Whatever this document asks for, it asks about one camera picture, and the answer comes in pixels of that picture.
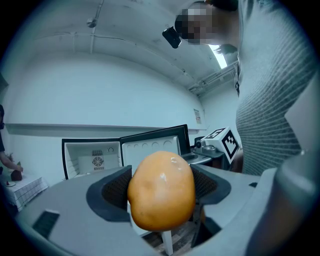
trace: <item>ceiling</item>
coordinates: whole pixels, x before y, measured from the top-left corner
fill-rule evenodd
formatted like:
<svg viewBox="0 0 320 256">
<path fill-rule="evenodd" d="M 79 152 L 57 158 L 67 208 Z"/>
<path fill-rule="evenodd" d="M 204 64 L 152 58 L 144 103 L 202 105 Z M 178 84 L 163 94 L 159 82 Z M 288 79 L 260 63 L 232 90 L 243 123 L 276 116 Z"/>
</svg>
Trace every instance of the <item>ceiling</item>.
<svg viewBox="0 0 320 256">
<path fill-rule="evenodd" d="M 210 81 L 225 83 L 233 67 L 221 70 L 207 45 L 183 41 L 173 49 L 162 32 L 174 25 L 193 0 L 54 0 L 39 7 L 30 20 L 35 54 L 57 51 L 107 54 L 149 67 L 201 96 Z M 98 10 L 97 26 L 87 20 Z M 226 57 L 232 63 L 237 55 Z"/>
</svg>

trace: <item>headset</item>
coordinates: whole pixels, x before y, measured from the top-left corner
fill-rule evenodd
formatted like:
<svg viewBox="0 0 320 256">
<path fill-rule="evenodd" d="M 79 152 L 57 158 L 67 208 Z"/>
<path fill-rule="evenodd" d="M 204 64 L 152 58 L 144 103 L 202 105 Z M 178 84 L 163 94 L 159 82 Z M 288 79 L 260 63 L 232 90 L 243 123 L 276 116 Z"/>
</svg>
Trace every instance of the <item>headset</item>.
<svg viewBox="0 0 320 256">
<path fill-rule="evenodd" d="M 206 3 L 209 5 L 213 5 L 212 0 L 196 1 L 194 3 Z M 173 26 L 163 31 L 162 35 L 174 49 L 177 49 L 182 43 L 179 34 Z"/>
</svg>

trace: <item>wall sign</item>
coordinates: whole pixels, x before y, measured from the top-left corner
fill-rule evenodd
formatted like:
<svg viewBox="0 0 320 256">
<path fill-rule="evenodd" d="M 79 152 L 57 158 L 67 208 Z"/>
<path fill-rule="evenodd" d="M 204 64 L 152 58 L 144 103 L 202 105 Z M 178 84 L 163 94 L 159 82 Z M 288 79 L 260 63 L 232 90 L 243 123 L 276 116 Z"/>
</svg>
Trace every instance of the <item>wall sign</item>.
<svg viewBox="0 0 320 256">
<path fill-rule="evenodd" d="M 195 115 L 195 120 L 197 124 L 201 124 L 201 118 L 200 118 L 200 113 L 199 110 L 193 109 L 194 110 L 194 115 Z"/>
</svg>

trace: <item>fluorescent light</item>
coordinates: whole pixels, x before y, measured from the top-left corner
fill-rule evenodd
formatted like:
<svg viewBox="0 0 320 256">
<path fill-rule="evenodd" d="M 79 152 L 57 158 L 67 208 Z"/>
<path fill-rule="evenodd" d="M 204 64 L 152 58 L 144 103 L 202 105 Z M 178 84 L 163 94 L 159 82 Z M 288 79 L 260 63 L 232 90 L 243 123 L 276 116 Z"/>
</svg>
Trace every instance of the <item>fluorescent light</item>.
<svg viewBox="0 0 320 256">
<path fill-rule="evenodd" d="M 223 54 L 216 53 L 216 49 L 218 49 L 220 45 L 209 45 L 209 46 L 210 46 L 211 50 L 213 51 L 213 54 L 214 54 L 216 60 L 218 61 L 220 68 L 224 69 L 227 66 L 225 56 Z"/>
</svg>

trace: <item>refrigerator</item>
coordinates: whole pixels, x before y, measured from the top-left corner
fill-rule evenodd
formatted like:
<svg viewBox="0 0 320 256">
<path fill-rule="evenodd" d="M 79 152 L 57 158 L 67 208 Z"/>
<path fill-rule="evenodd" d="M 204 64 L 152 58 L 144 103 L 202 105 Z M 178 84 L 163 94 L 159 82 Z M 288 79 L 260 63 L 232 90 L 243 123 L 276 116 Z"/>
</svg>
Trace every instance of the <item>refrigerator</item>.
<svg viewBox="0 0 320 256">
<path fill-rule="evenodd" d="M 157 151 L 190 153 L 186 124 L 119 138 L 63 138 L 62 163 L 65 179 L 90 175 L 116 167 L 132 166 Z"/>
</svg>

